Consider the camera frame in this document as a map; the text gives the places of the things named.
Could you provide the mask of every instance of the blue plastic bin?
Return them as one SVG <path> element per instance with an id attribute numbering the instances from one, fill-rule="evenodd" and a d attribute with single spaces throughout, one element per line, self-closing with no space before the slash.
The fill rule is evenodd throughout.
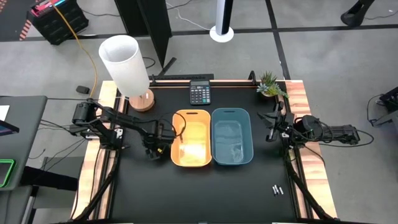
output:
<path id="1" fill-rule="evenodd" d="M 218 108 L 211 114 L 211 152 L 220 165 L 242 165 L 253 159 L 249 113 L 242 108 Z"/>

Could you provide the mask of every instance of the black table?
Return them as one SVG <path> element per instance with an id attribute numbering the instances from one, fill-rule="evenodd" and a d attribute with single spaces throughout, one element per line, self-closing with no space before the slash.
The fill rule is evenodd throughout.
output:
<path id="1" fill-rule="evenodd" d="M 124 143 L 130 145 L 119 157 L 119 170 L 113 186 L 110 219 L 114 222 L 195 223 L 195 222 L 293 222 L 294 205 L 280 140 L 266 142 L 269 130 L 257 112 L 271 112 L 275 98 L 265 100 L 251 87 L 211 87 L 212 103 L 191 106 L 189 89 L 152 88 L 155 105 L 145 113 L 132 108 L 128 114 L 142 119 L 158 118 L 182 109 L 213 110 L 238 107 L 251 117 L 253 160 L 243 166 L 219 166 L 214 161 L 201 168 L 176 166 L 169 157 L 147 160 L 141 137 L 127 130 Z M 172 115 L 165 116 L 171 121 Z M 275 197 L 274 184 L 284 195 Z"/>

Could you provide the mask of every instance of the gray carpet floor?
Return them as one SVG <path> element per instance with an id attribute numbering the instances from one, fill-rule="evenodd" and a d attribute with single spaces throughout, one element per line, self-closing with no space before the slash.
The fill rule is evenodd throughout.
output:
<path id="1" fill-rule="evenodd" d="M 105 7 L 117 13 L 113 2 L 102 4 L 80 2 L 86 10 L 102 13 Z M 168 0 L 172 5 L 183 0 Z M 214 24 L 216 1 L 192 1 L 180 8 L 181 15 L 210 28 Z M 355 0 L 272 0 L 278 27 L 343 26 L 340 14 Z M 397 1 L 376 1 L 368 17 L 386 16 L 398 10 Z M 198 28 L 169 11 L 172 30 Z M 365 20 L 364 24 L 398 24 L 398 15 L 385 19 Z M 235 1 L 231 27 L 270 27 L 265 1 Z M 123 33 L 118 17 L 91 17 L 85 34 Z M 35 36 L 34 29 L 30 36 Z M 346 30 L 286 32 L 280 38 L 292 79 L 304 80 L 312 114 L 329 125 L 352 124 L 371 133 L 375 142 L 357 148 L 322 146 L 326 171 L 338 216 L 342 220 L 369 223 L 396 223 L 398 220 L 398 132 L 390 124 L 373 128 L 366 121 L 366 104 L 374 95 L 398 85 L 398 30 Z M 101 82 L 110 80 L 98 56 L 103 39 L 82 40 L 98 68 L 98 97 Z M 139 38 L 142 55 L 156 59 L 149 74 L 161 70 L 149 38 Z M 272 33 L 236 34 L 231 42 L 217 44 L 208 35 L 173 36 L 166 62 L 176 57 L 167 74 L 214 73 L 216 79 L 246 79 L 251 70 L 261 74 L 273 71 L 283 78 Z M 91 87 L 93 69 L 74 40 L 59 46 L 46 41 L 0 42 L 0 95 L 47 95 L 48 97 L 85 98 L 75 91 L 77 85 Z M 76 101 L 49 101 L 44 119 L 68 124 Z M 371 118 L 385 113 L 371 104 Z M 40 167 L 44 156 L 77 141 L 62 131 L 43 129 L 36 136 L 31 157 L 44 154 L 28 165 Z M 85 144 L 71 154 L 81 157 Z M 34 223 L 59 222 L 68 219 L 71 207 L 38 210 Z"/>

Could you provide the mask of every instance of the battery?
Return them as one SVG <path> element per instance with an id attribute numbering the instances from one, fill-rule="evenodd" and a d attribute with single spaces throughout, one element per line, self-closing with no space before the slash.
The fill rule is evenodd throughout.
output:
<path id="1" fill-rule="evenodd" d="M 88 19 L 76 0 L 41 0 L 27 11 L 27 19 L 53 45 L 73 37 L 72 32 L 54 6 L 62 13 L 75 33 L 88 26 Z"/>

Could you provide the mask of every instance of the white cylinder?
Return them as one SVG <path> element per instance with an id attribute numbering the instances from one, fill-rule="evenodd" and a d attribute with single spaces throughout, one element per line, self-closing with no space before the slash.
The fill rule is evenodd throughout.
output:
<path id="1" fill-rule="evenodd" d="M 149 88 L 149 78 L 136 39 L 116 35 L 106 39 L 99 57 L 124 96 L 140 96 Z"/>

